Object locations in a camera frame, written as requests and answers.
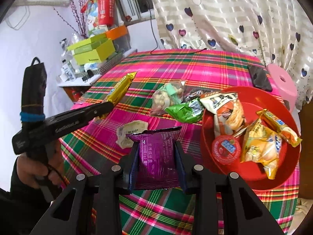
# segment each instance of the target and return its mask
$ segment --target human hand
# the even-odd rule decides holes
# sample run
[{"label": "human hand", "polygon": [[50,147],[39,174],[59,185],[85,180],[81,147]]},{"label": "human hand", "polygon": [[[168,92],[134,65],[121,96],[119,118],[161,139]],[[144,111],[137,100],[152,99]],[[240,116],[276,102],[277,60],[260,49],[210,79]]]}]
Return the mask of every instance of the human hand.
[{"label": "human hand", "polygon": [[[61,144],[59,140],[55,142],[55,150],[56,152],[49,160],[49,164],[60,174],[63,174],[64,165],[61,153]],[[23,153],[18,157],[16,168],[18,178],[21,180],[21,182],[35,189],[39,188],[39,185],[35,180],[35,175],[47,176],[49,173],[48,168],[44,164],[28,158],[26,153]],[[48,178],[54,185],[60,185],[62,182],[59,175],[53,170],[49,173]]]}]

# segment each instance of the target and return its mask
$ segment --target red tray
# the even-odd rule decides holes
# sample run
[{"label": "red tray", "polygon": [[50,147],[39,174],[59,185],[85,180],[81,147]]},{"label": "red tray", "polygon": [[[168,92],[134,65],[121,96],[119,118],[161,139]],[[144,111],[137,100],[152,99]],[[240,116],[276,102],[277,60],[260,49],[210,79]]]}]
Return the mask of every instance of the red tray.
[{"label": "red tray", "polygon": [[[244,108],[247,123],[250,124],[258,118],[256,111],[266,108],[276,114],[297,134],[298,129],[295,121],[286,107],[269,93],[245,86],[230,87],[222,90],[223,93],[237,92],[240,102]],[[246,183],[254,190],[265,191],[282,185],[293,173],[297,165],[300,145],[292,147],[283,142],[279,153],[279,168],[274,180],[269,180],[263,171],[263,166],[254,162],[240,163],[240,158],[230,165],[221,165],[212,156],[211,146],[214,140],[213,114],[205,110],[202,118],[200,148],[204,165],[213,172],[228,174],[237,172]],[[242,146],[243,136],[239,138]]]}]

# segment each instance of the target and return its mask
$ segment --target orange box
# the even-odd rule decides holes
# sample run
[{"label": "orange box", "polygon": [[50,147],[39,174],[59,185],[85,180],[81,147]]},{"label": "orange box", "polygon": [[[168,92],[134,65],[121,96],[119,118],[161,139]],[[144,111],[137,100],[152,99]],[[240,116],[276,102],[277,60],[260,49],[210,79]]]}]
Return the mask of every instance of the orange box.
[{"label": "orange box", "polygon": [[105,32],[106,37],[111,40],[116,40],[117,38],[126,35],[128,33],[126,26],[119,26]]}]

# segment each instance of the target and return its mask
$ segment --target red jelly cup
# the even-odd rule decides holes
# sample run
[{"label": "red jelly cup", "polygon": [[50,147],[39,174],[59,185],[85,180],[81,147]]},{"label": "red jelly cup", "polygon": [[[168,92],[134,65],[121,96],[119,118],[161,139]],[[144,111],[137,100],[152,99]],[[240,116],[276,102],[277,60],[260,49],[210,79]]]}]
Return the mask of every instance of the red jelly cup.
[{"label": "red jelly cup", "polygon": [[231,164],[240,153],[239,141],[230,135],[217,136],[212,143],[212,155],[222,165]]}]

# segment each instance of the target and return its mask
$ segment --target silver screw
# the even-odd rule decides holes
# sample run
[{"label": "silver screw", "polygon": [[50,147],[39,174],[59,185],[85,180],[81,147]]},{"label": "silver screw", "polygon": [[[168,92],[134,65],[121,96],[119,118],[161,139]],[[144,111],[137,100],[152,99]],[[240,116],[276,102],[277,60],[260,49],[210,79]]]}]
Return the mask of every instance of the silver screw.
[{"label": "silver screw", "polygon": [[197,171],[201,171],[201,170],[203,170],[203,166],[200,165],[200,164],[196,164],[196,165],[194,166],[194,169],[197,170]]},{"label": "silver screw", "polygon": [[111,168],[111,170],[113,170],[113,171],[119,171],[120,169],[121,169],[120,165],[114,165]]},{"label": "silver screw", "polygon": [[231,177],[232,179],[237,179],[237,178],[239,178],[239,175],[238,175],[238,173],[236,173],[236,172],[232,172],[232,173],[230,174],[230,177]]},{"label": "silver screw", "polygon": [[76,179],[78,180],[78,181],[80,181],[80,180],[83,180],[85,178],[85,174],[78,174],[77,176],[76,176]]}]

